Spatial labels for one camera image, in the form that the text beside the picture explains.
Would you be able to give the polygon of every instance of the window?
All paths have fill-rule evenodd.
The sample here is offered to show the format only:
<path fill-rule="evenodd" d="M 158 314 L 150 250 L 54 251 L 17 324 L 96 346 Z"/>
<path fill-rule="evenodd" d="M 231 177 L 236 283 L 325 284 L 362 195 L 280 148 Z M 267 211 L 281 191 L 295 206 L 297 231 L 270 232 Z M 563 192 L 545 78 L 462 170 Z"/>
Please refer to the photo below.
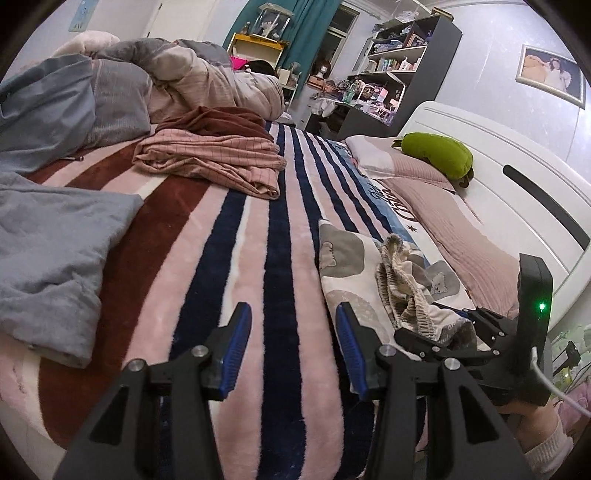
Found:
<path fill-rule="evenodd" d="M 339 53 L 345 45 L 347 35 L 351 31 L 359 12 L 341 5 L 336 11 L 330 26 L 320 44 L 318 60 L 327 60 L 334 67 Z"/>

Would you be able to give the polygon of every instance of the stuffed animal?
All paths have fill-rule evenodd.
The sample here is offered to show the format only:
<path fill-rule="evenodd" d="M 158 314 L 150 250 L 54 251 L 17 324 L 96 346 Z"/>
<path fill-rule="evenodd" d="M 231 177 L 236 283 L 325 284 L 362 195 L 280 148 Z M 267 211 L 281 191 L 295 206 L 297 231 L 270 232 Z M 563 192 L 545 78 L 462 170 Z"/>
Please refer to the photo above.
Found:
<path fill-rule="evenodd" d="M 466 188 L 474 178 L 473 156 L 462 142 L 441 135 L 414 132 L 402 140 L 395 140 L 392 147 L 402 146 L 405 155 L 430 163 L 449 180 L 461 180 L 459 186 Z"/>
<path fill-rule="evenodd" d="M 548 75 L 548 71 L 545 68 L 545 63 L 539 57 L 528 55 L 524 58 L 523 70 L 521 71 L 523 78 L 544 83 L 546 81 L 546 75 Z"/>

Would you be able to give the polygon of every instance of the green plush toy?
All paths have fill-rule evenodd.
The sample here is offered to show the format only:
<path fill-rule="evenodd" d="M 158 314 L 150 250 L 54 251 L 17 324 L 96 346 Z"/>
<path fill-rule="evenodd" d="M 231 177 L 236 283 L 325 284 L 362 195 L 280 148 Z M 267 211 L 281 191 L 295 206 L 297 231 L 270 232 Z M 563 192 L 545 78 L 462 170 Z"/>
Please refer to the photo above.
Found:
<path fill-rule="evenodd" d="M 392 146 L 402 146 L 405 155 L 430 163 L 449 180 L 462 180 L 462 187 L 474 178 L 472 152 L 453 138 L 415 132 L 394 141 Z"/>

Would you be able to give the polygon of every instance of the brown cloth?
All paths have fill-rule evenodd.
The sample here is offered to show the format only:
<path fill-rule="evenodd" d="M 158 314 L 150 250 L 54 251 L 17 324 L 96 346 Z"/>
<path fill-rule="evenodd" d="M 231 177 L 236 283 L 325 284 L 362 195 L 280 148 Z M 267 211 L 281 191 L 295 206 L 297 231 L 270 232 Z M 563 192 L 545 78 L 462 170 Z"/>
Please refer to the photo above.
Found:
<path fill-rule="evenodd" d="M 183 116 L 167 118 L 158 124 L 156 131 L 165 128 L 187 130 L 204 137 L 240 135 L 274 141 L 272 135 L 265 130 L 265 121 L 262 117 L 252 110 L 238 106 L 219 108 L 200 106 Z"/>

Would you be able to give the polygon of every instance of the maroon stripe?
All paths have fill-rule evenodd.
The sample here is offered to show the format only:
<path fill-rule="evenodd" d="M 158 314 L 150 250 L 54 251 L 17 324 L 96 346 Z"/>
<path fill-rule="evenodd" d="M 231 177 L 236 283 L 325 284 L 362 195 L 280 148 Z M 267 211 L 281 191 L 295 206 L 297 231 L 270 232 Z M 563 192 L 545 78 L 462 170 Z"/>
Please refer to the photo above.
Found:
<path fill-rule="evenodd" d="M 121 370 L 144 300 L 209 182 L 171 176 L 150 195 L 122 241 L 109 252 L 102 314 L 90 365 L 41 359 L 39 398 L 45 427 L 66 448 L 92 406 Z"/>
<path fill-rule="evenodd" d="M 72 163 L 70 160 L 56 160 L 46 167 L 40 168 L 39 170 L 30 173 L 27 175 L 27 178 L 40 185 L 41 183 L 47 181 L 55 172 L 61 170 L 70 163 Z"/>
<path fill-rule="evenodd" d="M 67 186 L 78 189 L 100 190 L 111 180 L 131 168 L 131 160 L 134 157 L 136 144 L 137 142 L 127 145 L 127 147 L 94 164 L 78 175 Z"/>

